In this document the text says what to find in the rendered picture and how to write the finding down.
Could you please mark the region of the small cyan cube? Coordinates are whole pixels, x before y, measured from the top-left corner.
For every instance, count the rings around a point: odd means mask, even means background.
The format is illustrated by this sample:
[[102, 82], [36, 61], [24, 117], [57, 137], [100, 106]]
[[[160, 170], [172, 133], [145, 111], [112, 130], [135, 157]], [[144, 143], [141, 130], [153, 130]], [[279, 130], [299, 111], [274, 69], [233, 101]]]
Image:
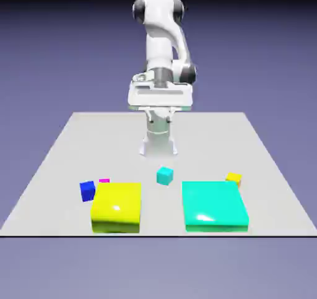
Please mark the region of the small cyan cube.
[[157, 171], [156, 180], [158, 184], [168, 186], [173, 181], [173, 169], [161, 167]]

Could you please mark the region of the small blue cube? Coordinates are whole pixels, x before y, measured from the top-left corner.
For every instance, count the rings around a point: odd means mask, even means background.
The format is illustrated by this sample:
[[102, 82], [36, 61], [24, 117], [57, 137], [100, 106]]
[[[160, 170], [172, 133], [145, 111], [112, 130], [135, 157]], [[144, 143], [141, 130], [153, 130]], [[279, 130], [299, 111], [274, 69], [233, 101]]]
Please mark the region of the small blue cube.
[[95, 195], [95, 184], [93, 181], [85, 181], [79, 184], [80, 194], [83, 202], [92, 201]]

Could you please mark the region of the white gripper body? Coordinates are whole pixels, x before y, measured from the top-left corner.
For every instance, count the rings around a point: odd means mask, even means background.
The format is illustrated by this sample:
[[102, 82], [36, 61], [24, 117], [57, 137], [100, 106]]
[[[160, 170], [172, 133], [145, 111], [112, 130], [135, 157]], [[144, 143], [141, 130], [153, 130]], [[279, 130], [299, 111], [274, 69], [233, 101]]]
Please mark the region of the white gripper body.
[[188, 110], [193, 105], [193, 86], [167, 82], [167, 88], [155, 88], [153, 81], [131, 81], [128, 105], [131, 110], [155, 107]]

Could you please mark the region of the large yellow box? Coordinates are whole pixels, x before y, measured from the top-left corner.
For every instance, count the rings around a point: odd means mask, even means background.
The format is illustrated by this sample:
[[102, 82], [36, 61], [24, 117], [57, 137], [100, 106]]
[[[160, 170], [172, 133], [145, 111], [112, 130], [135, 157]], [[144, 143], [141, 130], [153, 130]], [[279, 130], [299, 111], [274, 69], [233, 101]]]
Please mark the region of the large yellow box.
[[90, 211], [94, 233], [139, 233], [140, 183], [99, 183]]

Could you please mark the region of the large turquoise box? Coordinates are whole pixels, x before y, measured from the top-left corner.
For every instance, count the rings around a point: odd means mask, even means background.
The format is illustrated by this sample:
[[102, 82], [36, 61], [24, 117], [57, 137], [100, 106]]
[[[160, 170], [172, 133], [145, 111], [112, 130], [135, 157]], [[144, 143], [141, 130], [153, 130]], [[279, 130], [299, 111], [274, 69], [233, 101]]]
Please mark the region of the large turquoise box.
[[181, 184], [187, 232], [247, 232], [249, 216], [233, 181]]

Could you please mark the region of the small yellow cube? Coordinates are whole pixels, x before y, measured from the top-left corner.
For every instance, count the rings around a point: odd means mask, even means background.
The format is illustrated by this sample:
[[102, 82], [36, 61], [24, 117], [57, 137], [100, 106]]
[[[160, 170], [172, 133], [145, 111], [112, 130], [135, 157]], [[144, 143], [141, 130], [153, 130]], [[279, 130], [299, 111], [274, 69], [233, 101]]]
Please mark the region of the small yellow cube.
[[232, 173], [232, 172], [229, 172], [225, 177], [226, 181], [234, 182], [238, 187], [240, 187], [240, 185], [241, 185], [241, 179], [242, 179], [241, 174]]

